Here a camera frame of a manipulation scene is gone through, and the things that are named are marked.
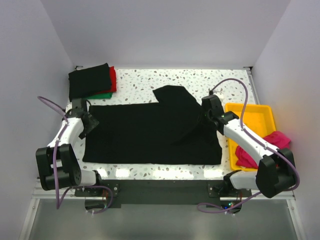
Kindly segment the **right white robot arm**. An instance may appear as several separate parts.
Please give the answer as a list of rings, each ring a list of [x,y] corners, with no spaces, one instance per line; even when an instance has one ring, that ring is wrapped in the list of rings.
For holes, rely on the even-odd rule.
[[[257,164],[256,171],[235,170],[223,178],[223,192],[230,197],[241,189],[258,190],[267,198],[293,190],[300,183],[294,156],[288,148],[279,149],[244,124],[243,116],[225,112],[215,94],[201,100],[202,122],[237,143]]]

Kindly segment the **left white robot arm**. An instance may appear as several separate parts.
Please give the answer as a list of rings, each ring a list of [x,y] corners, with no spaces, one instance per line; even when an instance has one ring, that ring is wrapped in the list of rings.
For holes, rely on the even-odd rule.
[[[79,139],[84,139],[99,124],[89,113],[88,101],[83,98],[73,99],[72,108],[64,112],[60,107],[57,112],[62,114],[61,128],[55,138],[35,153],[39,179],[45,191],[86,186],[92,196],[99,196],[104,184],[96,170],[82,170],[74,147]]]

